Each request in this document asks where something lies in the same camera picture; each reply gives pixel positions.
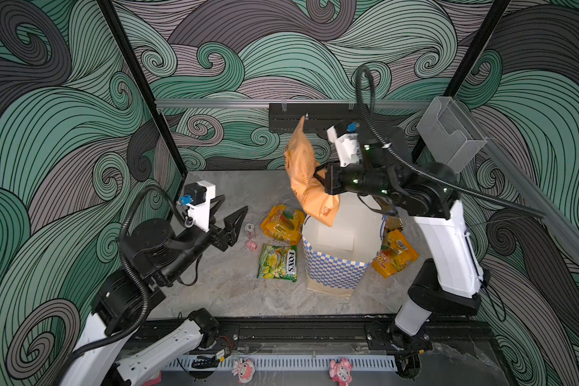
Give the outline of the pink pig figurine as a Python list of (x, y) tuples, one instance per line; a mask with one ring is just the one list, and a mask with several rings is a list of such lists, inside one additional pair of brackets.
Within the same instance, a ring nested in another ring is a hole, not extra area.
[(331, 360), (329, 363), (329, 376), (339, 386), (349, 386), (352, 382), (353, 365), (347, 358)]
[(255, 364), (251, 359), (234, 360), (232, 374), (241, 384), (248, 384), (255, 374)]

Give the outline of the aluminium rail back wall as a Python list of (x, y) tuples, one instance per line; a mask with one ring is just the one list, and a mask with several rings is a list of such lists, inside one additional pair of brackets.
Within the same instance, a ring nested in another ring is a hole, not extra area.
[[(376, 101), (377, 109), (426, 109), (431, 101), (403, 101), (403, 100), (382, 100)], [(326, 105), (335, 104), (347, 106), (351, 109), (357, 105), (354, 100), (286, 100), (286, 99), (156, 99), (154, 104), (158, 109), (267, 109), (270, 105), (280, 104), (283, 109), (288, 105)]]

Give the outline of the checkered paper bag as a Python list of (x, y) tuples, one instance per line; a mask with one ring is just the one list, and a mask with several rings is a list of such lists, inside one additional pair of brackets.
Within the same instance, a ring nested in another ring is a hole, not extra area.
[(328, 227), (307, 218), (302, 247), (307, 288), (349, 299), (381, 249), (381, 206), (371, 196), (341, 195), (339, 211)]

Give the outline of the brown snack bag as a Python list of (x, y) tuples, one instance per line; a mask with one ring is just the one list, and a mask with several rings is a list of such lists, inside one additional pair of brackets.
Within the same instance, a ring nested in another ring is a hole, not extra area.
[(387, 233), (395, 230), (402, 232), (404, 229), (403, 221), (398, 216), (386, 216), (384, 220), (384, 229)]

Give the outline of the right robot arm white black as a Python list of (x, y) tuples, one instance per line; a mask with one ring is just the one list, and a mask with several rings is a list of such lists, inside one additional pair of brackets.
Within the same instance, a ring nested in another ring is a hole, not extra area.
[(408, 289), (391, 328), (392, 345), (402, 352), (431, 348), (425, 324), (433, 315), (475, 316), (479, 294), (489, 274), (479, 265), (464, 220), (463, 203), (452, 189), (455, 173), (431, 162), (421, 173), (391, 155), (392, 142), (382, 142), (356, 122), (339, 122), (326, 131), (339, 159), (324, 166), (319, 178), (328, 194), (371, 196), (400, 207), (421, 233), (427, 254)]

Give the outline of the orange paper pouch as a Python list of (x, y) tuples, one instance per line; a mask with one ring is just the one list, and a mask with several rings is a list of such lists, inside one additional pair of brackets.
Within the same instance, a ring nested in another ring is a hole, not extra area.
[(301, 117), (285, 149), (285, 168), (291, 190), (305, 214), (332, 227), (340, 207), (340, 196), (326, 193), (325, 186), (315, 177), (319, 163), (315, 151), (304, 133), (305, 117)]

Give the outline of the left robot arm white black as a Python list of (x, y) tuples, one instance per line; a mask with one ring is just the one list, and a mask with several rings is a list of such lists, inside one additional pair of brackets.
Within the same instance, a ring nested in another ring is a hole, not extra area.
[(120, 353), (164, 299), (163, 289), (181, 283), (182, 274), (198, 267), (211, 246), (225, 251), (236, 244), (248, 207), (210, 224), (176, 233), (169, 220), (153, 218), (130, 226), (144, 195), (130, 209), (118, 236), (121, 266), (101, 284), (76, 349), (59, 370), (55, 385), (143, 385), (179, 356), (213, 347), (219, 323), (200, 308), (172, 332), (125, 358)]

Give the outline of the small pink candy toy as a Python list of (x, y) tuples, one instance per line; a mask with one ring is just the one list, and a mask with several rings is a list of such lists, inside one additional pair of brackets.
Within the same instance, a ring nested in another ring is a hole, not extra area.
[(244, 226), (244, 230), (246, 232), (247, 235), (247, 241), (245, 243), (246, 247), (250, 250), (250, 251), (255, 251), (257, 250), (257, 242), (255, 241), (255, 225), (252, 223), (247, 223)]

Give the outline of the yellow orange gummy snack bag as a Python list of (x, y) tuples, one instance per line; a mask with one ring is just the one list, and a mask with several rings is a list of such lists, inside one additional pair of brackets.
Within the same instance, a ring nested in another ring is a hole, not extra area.
[(286, 205), (274, 206), (261, 224), (262, 232), (276, 241), (297, 245), (302, 239), (306, 215), (300, 210), (289, 210)]

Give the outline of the black perforated wall tray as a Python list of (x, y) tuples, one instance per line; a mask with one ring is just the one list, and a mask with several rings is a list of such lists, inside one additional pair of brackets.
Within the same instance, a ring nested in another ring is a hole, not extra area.
[(269, 107), (269, 130), (272, 133), (293, 133), (300, 120), (305, 118), (303, 131), (325, 135), (326, 130), (341, 121), (359, 122), (363, 118), (358, 107), (349, 109), (347, 106), (326, 105), (288, 105), (285, 109), (280, 104)]

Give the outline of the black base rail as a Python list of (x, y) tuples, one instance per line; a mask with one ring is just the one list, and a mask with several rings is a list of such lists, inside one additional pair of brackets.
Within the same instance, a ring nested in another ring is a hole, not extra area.
[(210, 348), (195, 347), (186, 352), (211, 353), (229, 347), (247, 353), (265, 344), (353, 344), (369, 351), (409, 352), (429, 344), (477, 343), (495, 338), (487, 323), (469, 318), (432, 318), (418, 334), (408, 337), (394, 326), (394, 314), (319, 315), (279, 317), (216, 317), (217, 338)]

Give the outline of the pink pig figurine middle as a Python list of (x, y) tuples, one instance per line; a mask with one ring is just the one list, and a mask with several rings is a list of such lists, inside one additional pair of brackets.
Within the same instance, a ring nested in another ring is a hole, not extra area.
[(251, 359), (234, 360), (232, 374), (241, 384), (248, 384), (255, 374), (255, 364)]

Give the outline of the green Fox's candy bag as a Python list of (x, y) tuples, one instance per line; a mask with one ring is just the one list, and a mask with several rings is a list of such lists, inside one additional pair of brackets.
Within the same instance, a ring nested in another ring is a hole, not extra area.
[(264, 244), (258, 261), (257, 277), (296, 282), (298, 251), (296, 246)]

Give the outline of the clear plastic wall holder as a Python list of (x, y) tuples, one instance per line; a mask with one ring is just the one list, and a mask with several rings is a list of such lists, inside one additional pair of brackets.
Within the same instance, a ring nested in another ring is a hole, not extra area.
[(460, 174), (487, 144), (471, 111), (450, 96), (436, 96), (418, 122), (418, 133), (436, 162)]

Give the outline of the pink pig figurine right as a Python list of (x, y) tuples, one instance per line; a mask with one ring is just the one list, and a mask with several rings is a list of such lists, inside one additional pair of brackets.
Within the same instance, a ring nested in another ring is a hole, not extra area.
[(329, 376), (339, 386), (349, 386), (352, 382), (353, 365), (347, 358), (331, 360), (329, 363)]

